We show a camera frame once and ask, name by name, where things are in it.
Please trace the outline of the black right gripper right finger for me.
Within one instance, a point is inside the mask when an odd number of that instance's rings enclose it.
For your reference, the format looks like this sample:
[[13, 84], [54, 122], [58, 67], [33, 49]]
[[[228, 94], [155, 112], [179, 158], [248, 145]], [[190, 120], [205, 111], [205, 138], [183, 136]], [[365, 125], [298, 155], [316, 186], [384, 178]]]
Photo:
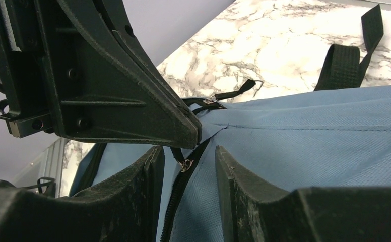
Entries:
[[391, 187], [285, 191], [215, 151], [224, 241], [391, 241]]

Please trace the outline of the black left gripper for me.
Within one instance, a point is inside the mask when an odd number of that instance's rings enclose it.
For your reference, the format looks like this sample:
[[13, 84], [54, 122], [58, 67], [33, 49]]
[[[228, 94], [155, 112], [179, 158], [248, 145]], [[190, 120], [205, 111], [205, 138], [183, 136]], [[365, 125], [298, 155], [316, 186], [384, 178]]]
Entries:
[[0, 1], [0, 92], [0, 118], [17, 138], [191, 149], [202, 137], [122, 1]]

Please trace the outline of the blue student backpack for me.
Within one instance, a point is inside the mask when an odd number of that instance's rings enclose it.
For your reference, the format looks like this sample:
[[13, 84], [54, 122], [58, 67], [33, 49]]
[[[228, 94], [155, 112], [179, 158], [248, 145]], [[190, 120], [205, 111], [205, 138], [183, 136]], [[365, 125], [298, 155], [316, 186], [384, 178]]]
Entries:
[[235, 104], [189, 99], [203, 123], [193, 150], [169, 186], [160, 241], [224, 241], [215, 151], [292, 192], [319, 187], [391, 187], [391, 86], [350, 87], [348, 49], [332, 45], [313, 92]]

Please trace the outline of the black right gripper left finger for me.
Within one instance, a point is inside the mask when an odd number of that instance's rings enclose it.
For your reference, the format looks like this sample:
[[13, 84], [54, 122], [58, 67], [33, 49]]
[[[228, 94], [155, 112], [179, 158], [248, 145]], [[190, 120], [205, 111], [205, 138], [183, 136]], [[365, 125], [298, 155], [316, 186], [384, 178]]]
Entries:
[[73, 197], [1, 188], [0, 241], [155, 241], [164, 162], [163, 148], [152, 147]]

